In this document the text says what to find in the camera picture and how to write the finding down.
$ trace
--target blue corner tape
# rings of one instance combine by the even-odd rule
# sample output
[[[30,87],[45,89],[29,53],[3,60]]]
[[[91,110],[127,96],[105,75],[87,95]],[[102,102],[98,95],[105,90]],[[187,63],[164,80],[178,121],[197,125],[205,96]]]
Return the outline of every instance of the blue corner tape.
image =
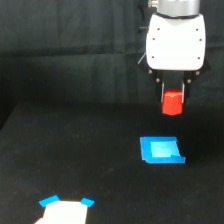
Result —
[[[40,204],[43,208],[45,208],[47,205],[49,205],[49,204],[51,204],[51,203],[53,203],[53,202],[56,202],[56,201],[60,201],[57,195],[55,195],[55,196],[53,196],[53,197],[50,197],[50,198],[47,198],[47,199],[44,199],[44,200],[42,200],[42,201],[39,201],[39,204]]]
[[[176,137],[142,137],[140,138],[142,160],[151,164],[183,164]]]
[[[90,199],[83,198],[82,201],[81,201],[81,203],[82,203],[83,205],[86,205],[86,206],[88,206],[88,207],[91,207],[95,202],[92,201],[92,200],[90,200]]]

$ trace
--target black background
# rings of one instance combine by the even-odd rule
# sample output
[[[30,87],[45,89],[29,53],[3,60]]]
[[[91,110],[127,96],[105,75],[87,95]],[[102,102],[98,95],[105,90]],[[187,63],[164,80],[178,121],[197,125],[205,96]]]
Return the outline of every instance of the black background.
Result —
[[[154,103],[154,82],[137,68],[138,0],[1,0],[2,108],[21,100]],[[223,105],[222,1],[201,1],[212,70],[192,84],[189,104]],[[147,21],[155,9],[148,9]]]

